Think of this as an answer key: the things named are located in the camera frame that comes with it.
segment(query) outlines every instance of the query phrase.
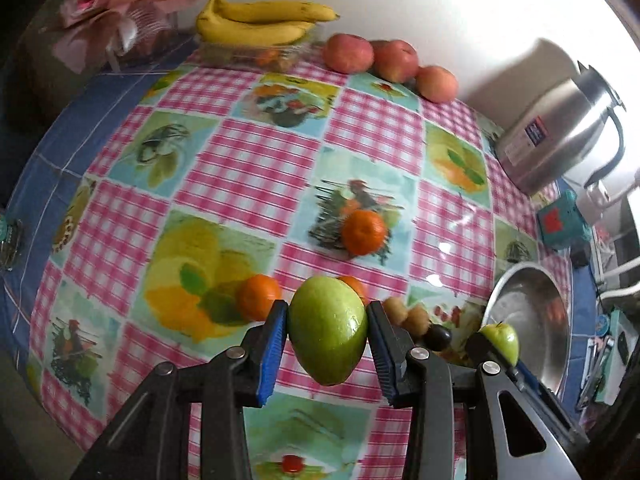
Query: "metal bolt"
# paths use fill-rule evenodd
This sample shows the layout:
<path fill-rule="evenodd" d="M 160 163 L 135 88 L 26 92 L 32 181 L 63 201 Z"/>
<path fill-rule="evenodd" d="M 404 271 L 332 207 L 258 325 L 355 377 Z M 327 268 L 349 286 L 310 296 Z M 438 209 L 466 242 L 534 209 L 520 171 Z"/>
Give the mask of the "metal bolt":
<path fill-rule="evenodd" d="M 232 346 L 231 348 L 226 350 L 226 356 L 229 359 L 241 359 L 244 357 L 244 348 L 241 346 Z"/>
<path fill-rule="evenodd" d="M 170 375 L 174 373 L 174 370 L 174 364 L 169 361 L 165 361 L 164 363 L 160 363 L 156 366 L 156 374 L 158 375 Z"/>
<path fill-rule="evenodd" d="M 421 346 L 411 348 L 409 354 L 411 354 L 411 357 L 413 357 L 414 359 L 420 359 L 420 361 L 429 358 L 429 351 L 426 348 L 422 348 Z"/>
<path fill-rule="evenodd" d="M 487 375 L 497 375 L 500 373 L 500 365 L 495 361 L 485 361 L 482 363 L 482 370 Z"/>

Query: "tablecloth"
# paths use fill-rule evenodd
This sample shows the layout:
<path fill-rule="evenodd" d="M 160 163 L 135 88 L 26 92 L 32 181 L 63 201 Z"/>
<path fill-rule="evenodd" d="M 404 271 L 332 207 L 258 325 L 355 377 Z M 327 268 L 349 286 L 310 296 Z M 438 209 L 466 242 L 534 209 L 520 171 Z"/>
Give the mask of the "tablecloth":
<path fill-rule="evenodd" d="M 558 189 L 521 194 L 494 157 L 501 130 L 487 118 L 331 72 L 318 56 L 287 75 L 205 68 L 197 54 L 166 70 L 192 48 L 90 83 L 8 209 L 27 226 L 4 277 L 8 339 L 83 449 L 155 364 L 198 364 L 239 343 L 251 324 L 238 322 L 233 293 L 257 272 L 286 299 L 323 273 L 355 276 L 370 298 L 421 304 L 454 330 L 453 360 L 517 261 L 545 266 L 570 309 L 568 256 L 542 246 L 534 214 Z M 348 259 L 336 233 L 363 207 L 390 235 L 376 254 Z M 197 476 L 199 406 L 191 419 Z M 344 384 L 325 388 L 287 343 L 276 393 L 245 423 L 257 478 L 280 478 L 295 454 L 301 480 L 390 479 L 401 477 L 410 412 L 386 405 L 368 349 Z M 460 478 L 463 435 L 458 409 Z"/>

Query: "metal plate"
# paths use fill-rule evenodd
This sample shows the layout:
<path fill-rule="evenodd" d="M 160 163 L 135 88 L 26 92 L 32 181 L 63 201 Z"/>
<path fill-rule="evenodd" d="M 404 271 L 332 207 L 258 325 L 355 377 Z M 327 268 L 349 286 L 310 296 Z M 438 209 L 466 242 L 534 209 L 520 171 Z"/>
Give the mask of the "metal plate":
<path fill-rule="evenodd" d="M 558 286 L 543 267 L 520 263 L 498 280 L 482 326 L 501 321 L 518 334 L 522 362 L 557 393 L 569 359 L 569 320 Z"/>

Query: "banana bunch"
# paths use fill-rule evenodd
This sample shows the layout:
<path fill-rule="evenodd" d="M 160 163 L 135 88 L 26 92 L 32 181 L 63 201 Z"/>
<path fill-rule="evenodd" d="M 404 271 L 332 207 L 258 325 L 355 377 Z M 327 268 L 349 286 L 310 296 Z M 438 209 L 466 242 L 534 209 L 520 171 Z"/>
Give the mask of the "banana bunch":
<path fill-rule="evenodd" d="M 274 46 L 300 40 L 315 22 L 337 17 L 331 7 L 293 0 L 240 4 L 209 0 L 196 28 L 210 43 Z"/>

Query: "stainless steel jug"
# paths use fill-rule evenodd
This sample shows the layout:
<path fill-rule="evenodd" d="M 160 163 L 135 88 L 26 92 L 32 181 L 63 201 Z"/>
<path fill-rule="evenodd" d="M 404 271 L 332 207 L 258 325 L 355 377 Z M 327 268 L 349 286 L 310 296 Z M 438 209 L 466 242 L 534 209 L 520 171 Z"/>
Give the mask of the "stainless steel jug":
<path fill-rule="evenodd" d="M 622 125 L 613 111 L 625 105 L 593 67 L 547 91 L 498 140 L 495 151 L 507 176 L 533 195 L 574 167 L 591 151 L 608 117 L 618 129 L 616 155 L 595 171 L 585 187 L 601 180 L 625 153 Z"/>

